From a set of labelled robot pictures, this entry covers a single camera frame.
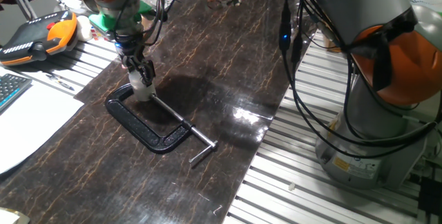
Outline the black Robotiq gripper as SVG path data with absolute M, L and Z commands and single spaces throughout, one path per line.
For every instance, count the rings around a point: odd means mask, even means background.
M 155 69 L 151 60 L 143 61 L 137 65 L 135 54 L 142 46 L 143 34 L 134 35 L 118 35 L 115 39 L 115 48 L 119 58 L 122 61 L 122 66 L 128 73 L 138 71 L 141 75 L 143 85 L 150 86 L 155 78 Z

